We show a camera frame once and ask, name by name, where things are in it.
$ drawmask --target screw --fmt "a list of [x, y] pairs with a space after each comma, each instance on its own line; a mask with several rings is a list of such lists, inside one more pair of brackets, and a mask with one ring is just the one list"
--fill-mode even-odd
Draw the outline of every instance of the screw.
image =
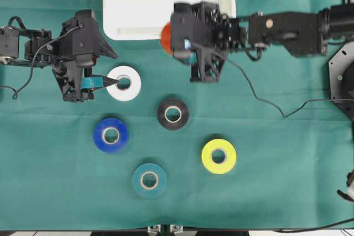
[[265, 25], [268, 29], [270, 29], [271, 27], [273, 27], [273, 20], [267, 19], [267, 21], [265, 22]]

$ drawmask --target metal bracket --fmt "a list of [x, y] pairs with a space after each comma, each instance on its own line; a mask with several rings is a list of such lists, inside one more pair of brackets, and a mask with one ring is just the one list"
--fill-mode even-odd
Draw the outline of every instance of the metal bracket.
[[183, 232], [183, 226], [180, 225], [170, 225], [170, 231], [171, 233], [181, 233]]
[[161, 225], [153, 225], [148, 227], [148, 233], [158, 234], [161, 232]]
[[[329, 78], [331, 99], [350, 99], [352, 98], [343, 87], [343, 78], [346, 69], [354, 62], [354, 42], [344, 45], [329, 61]], [[354, 103], [334, 101], [334, 104], [348, 118], [354, 121]]]

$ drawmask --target black tape roll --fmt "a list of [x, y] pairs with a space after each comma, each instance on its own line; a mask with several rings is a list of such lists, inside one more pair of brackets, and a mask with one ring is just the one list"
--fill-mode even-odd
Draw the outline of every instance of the black tape roll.
[[[166, 114], [169, 108], [175, 108], [179, 111], [180, 117], [176, 121], [170, 121]], [[157, 118], [160, 124], [168, 130], [178, 130], [188, 122], [189, 111], [187, 105], [179, 99], [166, 99], [160, 103], [157, 110]]]

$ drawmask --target white tape roll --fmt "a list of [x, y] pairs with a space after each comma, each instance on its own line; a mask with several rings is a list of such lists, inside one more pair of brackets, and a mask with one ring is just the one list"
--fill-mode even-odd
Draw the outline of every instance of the white tape roll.
[[120, 80], [121, 78], [127, 78], [131, 84], [128, 88], [121, 90], [117, 84], [107, 87], [108, 93], [118, 101], [126, 102], [138, 96], [142, 87], [142, 81], [139, 73], [129, 66], [119, 66], [112, 69], [107, 77]]

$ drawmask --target red object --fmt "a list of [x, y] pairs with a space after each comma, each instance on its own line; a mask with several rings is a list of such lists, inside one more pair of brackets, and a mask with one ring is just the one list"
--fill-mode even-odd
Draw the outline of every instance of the red object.
[[166, 24], [162, 29], [160, 38], [162, 48], [170, 55], [173, 55], [173, 51], [171, 50], [171, 23]]

